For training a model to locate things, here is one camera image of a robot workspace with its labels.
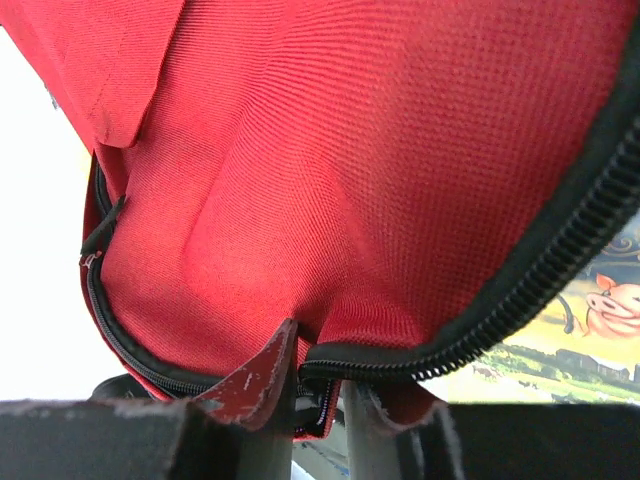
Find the Animal Farm book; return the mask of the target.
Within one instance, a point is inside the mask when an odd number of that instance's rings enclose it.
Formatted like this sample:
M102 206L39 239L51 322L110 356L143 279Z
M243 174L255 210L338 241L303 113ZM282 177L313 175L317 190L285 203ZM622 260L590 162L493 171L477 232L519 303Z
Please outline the Animal Farm book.
M639 219L526 327L422 387L451 403L639 403Z

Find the red student backpack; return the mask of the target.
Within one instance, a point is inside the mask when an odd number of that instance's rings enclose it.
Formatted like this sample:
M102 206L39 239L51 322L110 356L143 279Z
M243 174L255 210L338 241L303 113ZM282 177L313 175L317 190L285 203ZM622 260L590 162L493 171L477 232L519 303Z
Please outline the red student backpack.
M161 400L297 333L300 437L383 426L639 206L635 1L5 1L92 156L80 278Z

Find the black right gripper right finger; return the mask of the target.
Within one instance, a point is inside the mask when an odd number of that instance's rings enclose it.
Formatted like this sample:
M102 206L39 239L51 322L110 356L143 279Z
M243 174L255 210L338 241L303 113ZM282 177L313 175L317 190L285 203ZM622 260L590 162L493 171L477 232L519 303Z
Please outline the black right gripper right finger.
M624 404L448 404L414 388L381 399L347 382L354 479L636 479L639 409Z

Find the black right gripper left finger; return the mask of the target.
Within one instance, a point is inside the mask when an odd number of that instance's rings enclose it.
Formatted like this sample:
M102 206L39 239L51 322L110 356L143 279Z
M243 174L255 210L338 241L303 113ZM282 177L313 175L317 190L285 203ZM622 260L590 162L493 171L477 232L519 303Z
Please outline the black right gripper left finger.
M1 405L4 479L287 479L297 326L193 400Z

